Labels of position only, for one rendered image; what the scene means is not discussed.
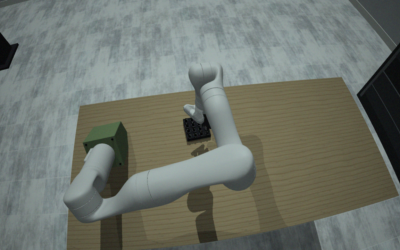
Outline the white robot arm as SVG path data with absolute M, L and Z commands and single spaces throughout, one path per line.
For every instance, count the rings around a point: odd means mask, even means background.
M 216 61 L 194 64 L 188 74 L 195 88 L 195 105 L 184 105 L 184 112 L 198 124 L 204 123 L 203 114 L 206 114 L 218 148 L 195 158 L 136 173 L 117 195 L 102 198 L 98 193 L 106 187 L 115 152 L 108 144 L 97 144 L 89 150 L 82 170 L 63 197 L 65 205 L 81 223 L 166 205 L 207 186 L 224 184 L 234 191 L 251 186 L 257 167 L 236 129 L 223 87 L 222 66 Z

